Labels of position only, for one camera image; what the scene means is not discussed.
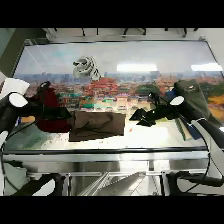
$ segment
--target brown cloth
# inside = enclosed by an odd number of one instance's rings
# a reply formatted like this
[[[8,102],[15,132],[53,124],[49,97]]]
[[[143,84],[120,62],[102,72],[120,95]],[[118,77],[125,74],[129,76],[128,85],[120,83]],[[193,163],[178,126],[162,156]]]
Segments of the brown cloth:
[[[112,112],[75,112],[75,125],[69,142],[80,142],[124,135],[125,114]]]

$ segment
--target table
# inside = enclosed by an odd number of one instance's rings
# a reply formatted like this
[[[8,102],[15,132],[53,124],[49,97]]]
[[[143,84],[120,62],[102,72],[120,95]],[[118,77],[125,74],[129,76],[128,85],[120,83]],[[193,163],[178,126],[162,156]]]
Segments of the table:
[[[93,56],[103,78],[98,86],[92,88],[90,80],[77,82],[72,76],[73,62],[81,56]],[[93,43],[63,43],[25,46],[14,73],[14,78],[29,82],[28,96],[35,94],[37,86],[49,80],[60,95],[60,102],[69,110],[77,109],[77,95],[92,95],[93,108],[112,107],[115,112],[119,106],[125,106],[127,114],[124,136],[100,140],[71,143],[68,134],[49,134],[31,126],[12,137],[6,145],[6,151],[12,150],[200,150],[204,143],[199,140],[184,141],[175,122],[161,121],[148,127],[136,126],[128,118],[134,112],[133,107],[150,110],[151,105],[138,100],[136,92],[141,87],[158,88],[161,96],[179,79],[196,78],[199,83],[221,85],[221,72],[194,72],[192,65],[216,63],[207,42],[204,41],[122,41]],[[155,65],[157,71],[126,72],[119,70],[122,64]],[[215,97],[210,109],[215,117],[222,119],[223,95]]]

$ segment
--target sky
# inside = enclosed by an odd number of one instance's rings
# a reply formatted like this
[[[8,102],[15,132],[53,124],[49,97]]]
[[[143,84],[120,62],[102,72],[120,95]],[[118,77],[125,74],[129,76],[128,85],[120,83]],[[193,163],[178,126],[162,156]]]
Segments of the sky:
[[[155,64],[160,73],[170,73],[215,62],[207,43],[197,41],[49,44],[26,46],[15,74],[72,74],[81,56],[93,56],[102,75],[117,72],[118,64]]]

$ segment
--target glass surface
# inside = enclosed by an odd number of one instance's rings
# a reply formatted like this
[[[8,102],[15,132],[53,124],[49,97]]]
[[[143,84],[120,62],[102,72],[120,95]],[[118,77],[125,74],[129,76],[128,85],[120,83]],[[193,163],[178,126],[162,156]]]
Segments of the glass surface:
[[[93,56],[103,78],[95,85],[89,78],[73,77],[73,62]],[[66,43],[25,46],[14,78],[30,83],[26,96],[33,96],[44,81],[69,111],[111,111],[126,114],[124,136],[84,142],[69,142],[69,133],[45,133],[35,125],[14,135],[5,150],[119,149],[204,146],[202,139],[184,141],[174,120],[162,119],[152,127],[129,121],[137,108],[153,109],[141,95],[145,91],[165,93],[180,79],[196,79],[204,91],[212,114],[223,116],[223,77],[219,71],[193,71],[192,65],[216,63],[206,42],[129,41]],[[144,72],[144,66],[153,70]]]

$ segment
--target gray wall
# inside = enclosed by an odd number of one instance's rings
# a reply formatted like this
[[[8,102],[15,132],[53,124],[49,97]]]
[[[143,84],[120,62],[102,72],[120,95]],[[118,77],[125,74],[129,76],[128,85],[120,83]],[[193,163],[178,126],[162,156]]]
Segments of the gray wall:
[[[46,37],[46,33],[42,28],[1,28],[0,71],[11,77],[24,40],[43,37]]]

